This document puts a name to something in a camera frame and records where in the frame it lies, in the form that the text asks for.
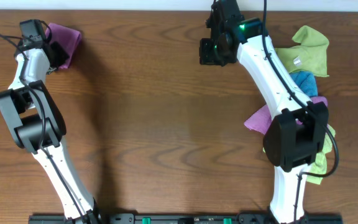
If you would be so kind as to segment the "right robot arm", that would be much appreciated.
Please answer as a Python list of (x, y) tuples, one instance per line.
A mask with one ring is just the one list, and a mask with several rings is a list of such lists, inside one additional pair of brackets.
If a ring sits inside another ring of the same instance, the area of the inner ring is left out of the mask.
[(311, 169), (323, 148), (326, 105), (313, 103), (295, 84), (275, 52), (265, 20), (246, 19), (235, 0), (214, 1), (206, 27), (211, 35), (200, 40), (200, 64), (239, 62), (268, 107), (272, 122), (263, 148), (275, 172), (271, 218), (275, 223), (304, 220), (305, 180), (300, 174)]

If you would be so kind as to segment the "purple cloth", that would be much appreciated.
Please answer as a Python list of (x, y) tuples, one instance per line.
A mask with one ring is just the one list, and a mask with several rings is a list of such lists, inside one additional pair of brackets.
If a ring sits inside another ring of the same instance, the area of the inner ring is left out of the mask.
[(271, 123), (272, 119), (269, 108), (267, 105), (264, 105), (244, 122), (244, 126), (249, 130), (265, 135)]
[(80, 31), (71, 29), (59, 24), (50, 23), (49, 28), (45, 31), (46, 35), (52, 33), (51, 43), (57, 42), (61, 48), (68, 55), (68, 58), (65, 59), (63, 63), (60, 62), (59, 68), (66, 69), (70, 66), (71, 60), (75, 53), (75, 50), (82, 39), (82, 34)]

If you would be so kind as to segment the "blue cloth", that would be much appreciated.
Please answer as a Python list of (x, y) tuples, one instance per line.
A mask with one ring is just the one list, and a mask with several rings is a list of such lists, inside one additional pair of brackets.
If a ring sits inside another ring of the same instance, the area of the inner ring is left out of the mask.
[(315, 97), (318, 95), (318, 88), (315, 77), (312, 72), (299, 71), (290, 74), (293, 81), (308, 96)]

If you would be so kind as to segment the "lower green cloth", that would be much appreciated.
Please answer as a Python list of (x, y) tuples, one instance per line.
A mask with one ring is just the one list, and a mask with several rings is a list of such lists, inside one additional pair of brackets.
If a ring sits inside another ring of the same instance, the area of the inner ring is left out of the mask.
[[(315, 174), (325, 174), (327, 172), (327, 158), (326, 154), (330, 153), (333, 149), (333, 144), (327, 134), (325, 134), (324, 145), (321, 152), (317, 153), (316, 160), (312, 164), (310, 172)], [(320, 185), (322, 177), (313, 177), (308, 175), (306, 181), (312, 184)]]

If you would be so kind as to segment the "upper green cloth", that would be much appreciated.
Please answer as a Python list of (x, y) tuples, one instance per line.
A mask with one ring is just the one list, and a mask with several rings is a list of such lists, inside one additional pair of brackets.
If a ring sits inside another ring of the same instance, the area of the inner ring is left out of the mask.
[(310, 26), (302, 26), (292, 37), (292, 41), (297, 45), (275, 48), (286, 70), (289, 73), (306, 71), (316, 77), (328, 77), (328, 38)]

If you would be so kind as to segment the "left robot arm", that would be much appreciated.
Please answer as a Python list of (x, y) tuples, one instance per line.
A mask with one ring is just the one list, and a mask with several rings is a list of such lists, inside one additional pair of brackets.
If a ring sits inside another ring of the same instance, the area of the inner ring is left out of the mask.
[(0, 92), (0, 111), (14, 142), (43, 167), (63, 205), (63, 214), (31, 215), (29, 223), (102, 223), (94, 197), (70, 159), (63, 116), (45, 86), (46, 76), (68, 54), (44, 27), (38, 19), (20, 23), (16, 74), (9, 88)]

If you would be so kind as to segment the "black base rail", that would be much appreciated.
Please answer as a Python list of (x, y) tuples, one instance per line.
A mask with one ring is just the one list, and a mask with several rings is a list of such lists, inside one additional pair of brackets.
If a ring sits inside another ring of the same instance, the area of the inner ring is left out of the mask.
[[(91, 218), (86, 223), (107, 224), (268, 224), (278, 223), (266, 213), (240, 213), (237, 215), (135, 215), (118, 213), (115, 215)], [(64, 215), (31, 215), (28, 224), (83, 223), (82, 219), (69, 220)], [(342, 224), (340, 215), (306, 214), (296, 223), (302, 224)]]

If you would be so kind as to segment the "green cloth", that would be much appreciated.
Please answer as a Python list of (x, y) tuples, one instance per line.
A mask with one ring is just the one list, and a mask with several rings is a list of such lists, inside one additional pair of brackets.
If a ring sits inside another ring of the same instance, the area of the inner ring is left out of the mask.
[(297, 45), (275, 48), (286, 70), (289, 73), (306, 71), (316, 77), (328, 77), (328, 38), (310, 26), (302, 26), (292, 37), (292, 41)]
[[(333, 149), (333, 144), (327, 134), (325, 134), (324, 145), (321, 152), (317, 153), (316, 160), (312, 164), (310, 172), (315, 174), (325, 174), (327, 172), (327, 158), (326, 154), (330, 153)], [(313, 177), (308, 175), (306, 181), (312, 184), (320, 185), (322, 177)]]

